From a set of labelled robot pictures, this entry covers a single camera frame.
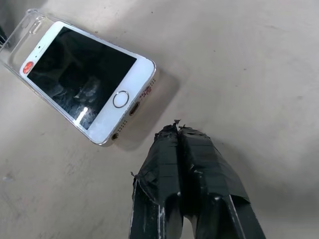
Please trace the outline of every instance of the gray floor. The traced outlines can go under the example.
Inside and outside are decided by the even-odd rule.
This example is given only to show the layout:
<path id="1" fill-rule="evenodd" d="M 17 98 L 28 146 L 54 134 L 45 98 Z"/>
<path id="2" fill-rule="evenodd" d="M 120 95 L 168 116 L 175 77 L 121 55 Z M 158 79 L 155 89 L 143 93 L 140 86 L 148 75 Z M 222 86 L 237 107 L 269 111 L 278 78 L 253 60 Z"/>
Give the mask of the gray floor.
<path id="1" fill-rule="evenodd" d="M 10 7 L 15 22 L 42 7 L 97 31 L 155 60 L 162 75 L 122 139 L 101 148 L 0 68 L 1 239 L 127 238 L 130 172 L 173 119 L 212 137 L 267 238 L 318 238 L 317 1 L 14 0 Z M 186 224 L 183 239 L 190 238 Z"/>

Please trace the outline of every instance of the black screen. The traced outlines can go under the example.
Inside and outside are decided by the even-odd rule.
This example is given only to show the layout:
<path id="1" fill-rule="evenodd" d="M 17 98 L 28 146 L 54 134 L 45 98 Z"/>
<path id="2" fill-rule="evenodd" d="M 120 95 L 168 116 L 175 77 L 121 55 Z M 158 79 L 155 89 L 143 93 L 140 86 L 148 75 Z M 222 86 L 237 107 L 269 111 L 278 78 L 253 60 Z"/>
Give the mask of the black screen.
<path id="1" fill-rule="evenodd" d="M 64 27 L 28 78 L 88 129 L 135 61 Z"/>

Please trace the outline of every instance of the clear phone case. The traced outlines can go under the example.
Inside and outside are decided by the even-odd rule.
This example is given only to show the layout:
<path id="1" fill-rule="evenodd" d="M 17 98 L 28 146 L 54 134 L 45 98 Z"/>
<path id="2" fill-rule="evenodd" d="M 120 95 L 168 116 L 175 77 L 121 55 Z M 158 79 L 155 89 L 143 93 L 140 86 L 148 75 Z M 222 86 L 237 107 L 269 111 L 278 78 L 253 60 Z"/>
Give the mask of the clear phone case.
<path id="1" fill-rule="evenodd" d="M 22 21 L 13 31 L 11 36 L 7 39 L 6 43 L 2 46 L 2 48 L 0 48 L 0 62 L 4 64 L 6 68 L 8 68 L 13 74 L 15 74 L 25 84 L 27 84 L 36 94 L 38 94 L 51 106 L 53 105 L 46 98 L 35 91 L 34 88 L 29 84 L 29 82 L 20 75 L 19 71 L 22 64 L 34 50 L 44 34 L 57 21 L 65 22 L 62 19 L 40 12 L 37 9 L 29 9 Z M 123 130 L 124 126 L 128 123 L 130 117 L 132 116 L 130 114 L 132 109 L 134 109 L 136 105 L 140 106 L 145 100 L 146 96 L 151 92 L 152 87 L 154 87 L 156 81 L 155 72 L 154 75 L 149 79 L 145 87 L 141 89 L 140 94 L 135 98 L 134 102 L 130 105 L 130 109 L 123 114 L 122 119 L 118 122 L 117 125 L 114 126 L 113 133 L 109 136 L 109 138 L 107 138 L 103 143 L 99 145 L 103 144 L 104 146 L 108 146 L 119 137 L 120 132 Z M 66 119 L 68 119 L 68 117 L 63 112 L 61 112 L 56 107 L 54 108 L 62 113 L 66 117 Z M 83 131 L 77 125 L 75 125 L 74 122 L 72 122 L 70 119 L 68 119 L 68 121 L 70 121 L 83 133 Z"/>

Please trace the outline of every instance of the home button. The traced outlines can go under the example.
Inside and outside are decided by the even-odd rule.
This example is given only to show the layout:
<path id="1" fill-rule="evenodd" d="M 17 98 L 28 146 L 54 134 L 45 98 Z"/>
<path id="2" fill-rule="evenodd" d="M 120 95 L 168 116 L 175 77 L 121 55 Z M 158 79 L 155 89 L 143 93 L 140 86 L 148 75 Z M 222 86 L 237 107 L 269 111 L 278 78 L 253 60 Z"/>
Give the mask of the home button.
<path id="1" fill-rule="evenodd" d="M 122 108 L 129 101 L 129 93 L 126 91 L 119 91 L 114 95 L 113 104 L 116 108 Z"/>

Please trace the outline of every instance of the white smartphone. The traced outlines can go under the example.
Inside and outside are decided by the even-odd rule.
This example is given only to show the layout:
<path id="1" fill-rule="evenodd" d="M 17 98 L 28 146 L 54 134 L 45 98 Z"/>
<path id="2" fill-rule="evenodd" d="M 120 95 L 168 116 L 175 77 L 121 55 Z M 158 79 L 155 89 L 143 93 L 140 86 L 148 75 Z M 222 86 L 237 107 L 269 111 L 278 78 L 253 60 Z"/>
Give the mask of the white smartphone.
<path id="1" fill-rule="evenodd" d="M 20 69 L 36 93 L 98 145 L 118 137 L 155 72 L 152 60 L 60 21 Z"/>

